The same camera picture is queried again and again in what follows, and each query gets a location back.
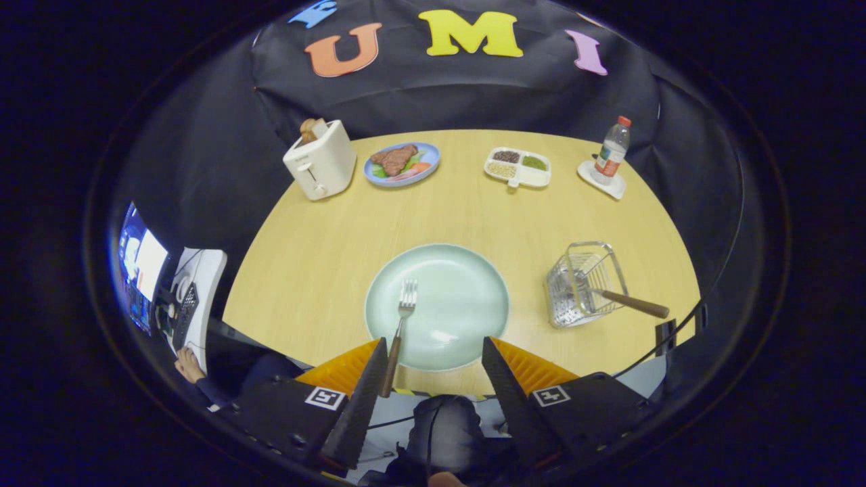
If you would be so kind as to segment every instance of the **blue plate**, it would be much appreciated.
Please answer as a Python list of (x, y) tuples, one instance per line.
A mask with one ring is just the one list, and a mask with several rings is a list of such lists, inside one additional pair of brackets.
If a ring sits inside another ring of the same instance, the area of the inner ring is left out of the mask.
[(370, 182), (374, 185), (380, 185), (386, 188), (396, 188), (399, 186), (406, 186), (417, 183), (421, 179), (430, 176), (433, 171), (435, 171), (437, 167), (439, 167), (439, 148), (432, 144), (425, 144), (423, 142), (404, 142), (403, 144), (396, 144), (394, 146), (385, 147), (384, 149), (381, 149), (380, 152), (390, 151), (391, 149), (398, 149), (402, 146), (408, 146), (409, 144), (415, 144), (415, 147), (418, 148), (419, 152), (426, 151), (421, 156), (418, 162), (429, 164), (430, 167), (426, 168), (418, 174), (415, 174), (414, 176), (401, 177), (409, 171), (412, 171), (412, 169), (410, 168), (409, 171), (405, 172), (404, 174), (398, 174), (397, 176), (393, 176), (390, 178), (380, 178), (373, 175), (373, 161), (368, 158), (367, 161), (364, 163), (364, 175), (367, 177), (367, 179), (369, 179)]

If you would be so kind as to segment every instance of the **computer monitor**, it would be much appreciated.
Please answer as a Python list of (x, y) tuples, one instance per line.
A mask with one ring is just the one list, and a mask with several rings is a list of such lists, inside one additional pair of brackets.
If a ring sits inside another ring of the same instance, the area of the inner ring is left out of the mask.
[(135, 325), (150, 335), (156, 327), (156, 295), (170, 258), (168, 249), (145, 226), (135, 203), (129, 205), (120, 228), (118, 257), (121, 301)]

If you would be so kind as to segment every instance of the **light green plate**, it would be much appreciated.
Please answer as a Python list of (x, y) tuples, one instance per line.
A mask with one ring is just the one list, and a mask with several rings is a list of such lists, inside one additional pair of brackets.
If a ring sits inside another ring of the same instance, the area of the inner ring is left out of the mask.
[(485, 336), (500, 337), (508, 321), (508, 289), (483, 256), (449, 243), (421, 245), (394, 257), (373, 279), (364, 304), (367, 331), (397, 331), (404, 279), (417, 279), (415, 312), (403, 325), (399, 363), (426, 372), (465, 367), (481, 357)]

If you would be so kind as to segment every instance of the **round table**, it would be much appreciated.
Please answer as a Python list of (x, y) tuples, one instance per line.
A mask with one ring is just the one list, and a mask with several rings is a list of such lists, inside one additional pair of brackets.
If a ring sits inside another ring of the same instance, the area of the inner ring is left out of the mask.
[[(427, 179), (382, 188), (362, 171), (371, 154), (399, 143), (441, 151)], [(598, 142), (539, 133), (443, 130), (355, 140), (352, 183), (338, 195), (308, 200), (291, 185), (255, 237), (232, 285), (223, 320), (267, 347), (317, 365), (369, 340), (364, 300), (377, 272), (412, 247), (448, 243), (485, 256), (502, 274), (511, 314), (502, 339), (577, 375), (615, 373), (656, 345), (663, 320), (629, 308), (574, 328), (548, 321), (546, 273), (572, 242), (610, 244), (629, 293), (670, 307), (681, 320), (697, 303), (695, 271), (668, 213), (625, 162), (622, 200), (576, 173)], [(494, 147), (540, 153), (550, 185), (507, 188), (483, 164)], [(679, 342), (694, 334), (689, 324)], [(428, 393), (490, 394), (478, 360), (443, 373), (399, 367), (394, 387)]]

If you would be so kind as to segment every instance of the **white toaster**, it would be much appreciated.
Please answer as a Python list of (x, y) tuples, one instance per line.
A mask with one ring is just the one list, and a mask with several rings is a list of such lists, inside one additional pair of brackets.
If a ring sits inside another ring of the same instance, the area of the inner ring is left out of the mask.
[(343, 192), (352, 181), (358, 155), (340, 120), (327, 122), (327, 132), (317, 140), (298, 147), (298, 138), (282, 156), (282, 162), (313, 201)]

